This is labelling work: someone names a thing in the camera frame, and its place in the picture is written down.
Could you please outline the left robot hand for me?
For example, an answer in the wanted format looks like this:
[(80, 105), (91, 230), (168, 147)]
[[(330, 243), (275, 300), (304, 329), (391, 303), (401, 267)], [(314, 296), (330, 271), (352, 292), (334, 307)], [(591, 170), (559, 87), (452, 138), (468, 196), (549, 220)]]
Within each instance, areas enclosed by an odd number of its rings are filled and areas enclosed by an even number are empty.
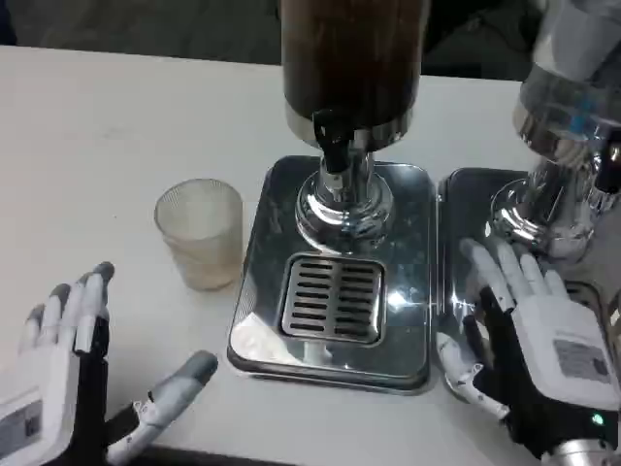
[(218, 368), (194, 352), (170, 376), (107, 415), (109, 284), (102, 262), (61, 283), (23, 324), (16, 360), (1, 369), (4, 465), (130, 465), (175, 422)]

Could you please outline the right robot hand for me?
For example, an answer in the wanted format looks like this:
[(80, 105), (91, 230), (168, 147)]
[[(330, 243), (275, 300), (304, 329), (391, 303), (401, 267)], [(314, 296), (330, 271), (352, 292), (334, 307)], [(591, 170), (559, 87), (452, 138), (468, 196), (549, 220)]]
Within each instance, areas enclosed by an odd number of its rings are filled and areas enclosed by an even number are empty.
[(500, 423), (542, 465), (620, 462), (620, 380), (592, 309), (560, 274), (503, 240), (464, 238), (483, 322), (463, 317), (464, 340), (438, 331), (454, 392)]

